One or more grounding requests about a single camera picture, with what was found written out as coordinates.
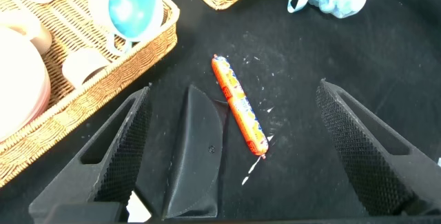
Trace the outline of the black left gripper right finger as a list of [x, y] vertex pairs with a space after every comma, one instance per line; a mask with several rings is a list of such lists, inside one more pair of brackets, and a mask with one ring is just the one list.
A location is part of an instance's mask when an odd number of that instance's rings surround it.
[[370, 215], [439, 215], [440, 166], [341, 87], [316, 103], [349, 182]]

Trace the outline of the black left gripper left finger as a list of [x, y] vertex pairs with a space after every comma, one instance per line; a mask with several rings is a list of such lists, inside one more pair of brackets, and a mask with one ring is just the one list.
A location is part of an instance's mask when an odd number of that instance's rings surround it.
[[150, 126], [150, 89], [131, 95], [31, 202], [34, 220], [124, 220]]

